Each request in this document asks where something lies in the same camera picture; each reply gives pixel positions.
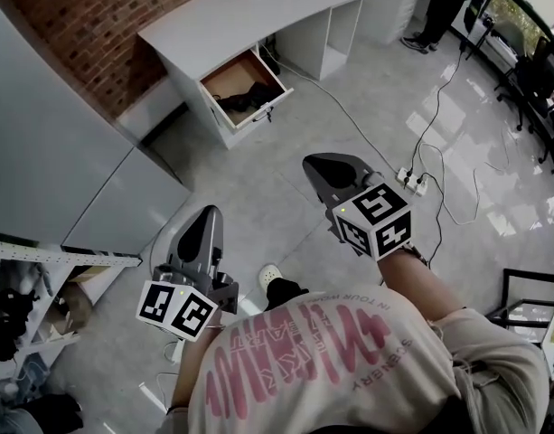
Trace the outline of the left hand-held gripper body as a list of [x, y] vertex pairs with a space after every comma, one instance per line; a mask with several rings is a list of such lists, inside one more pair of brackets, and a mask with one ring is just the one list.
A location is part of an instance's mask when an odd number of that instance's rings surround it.
[[235, 315], [239, 283], [219, 271], [220, 254], [208, 261], [186, 262], [169, 255], [156, 266], [142, 289], [136, 319], [195, 342], [211, 326], [216, 312]]

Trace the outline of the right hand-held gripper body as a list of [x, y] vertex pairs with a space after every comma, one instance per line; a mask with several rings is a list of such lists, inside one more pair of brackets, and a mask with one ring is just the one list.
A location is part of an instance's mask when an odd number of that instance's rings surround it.
[[359, 255], [379, 261], [411, 239], [411, 205], [378, 172], [366, 188], [336, 207], [326, 207], [330, 232]]

